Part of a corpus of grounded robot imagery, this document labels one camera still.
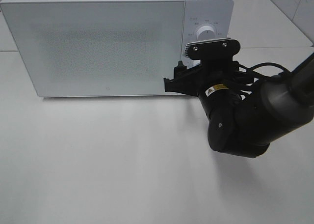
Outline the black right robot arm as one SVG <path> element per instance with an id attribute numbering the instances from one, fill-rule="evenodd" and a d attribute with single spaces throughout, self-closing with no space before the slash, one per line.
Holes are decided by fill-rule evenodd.
<path id="1" fill-rule="evenodd" d="M 188 68 L 181 61 L 167 92 L 197 97 L 209 120 L 212 150 L 255 158 L 274 140 L 309 123 L 314 117 L 314 57 L 293 71 L 274 63 L 280 73 L 257 72 L 233 60 L 240 43 L 230 38 L 188 43 L 184 55 L 199 61 Z"/>

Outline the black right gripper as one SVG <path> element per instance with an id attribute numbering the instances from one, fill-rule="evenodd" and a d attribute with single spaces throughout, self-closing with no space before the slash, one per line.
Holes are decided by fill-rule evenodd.
<path id="1" fill-rule="evenodd" d="M 197 97 L 201 88 L 232 80 L 233 73 L 239 70 L 233 62 L 233 56 L 239 51 L 240 43 L 235 39 L 202 44 L 195 52 L 190 49 L 190 59 L 199 60 L 200 63 L 188 68 L 179 61 L 174 68 L 173 79 L 163 78 L 164 91 Z"/>

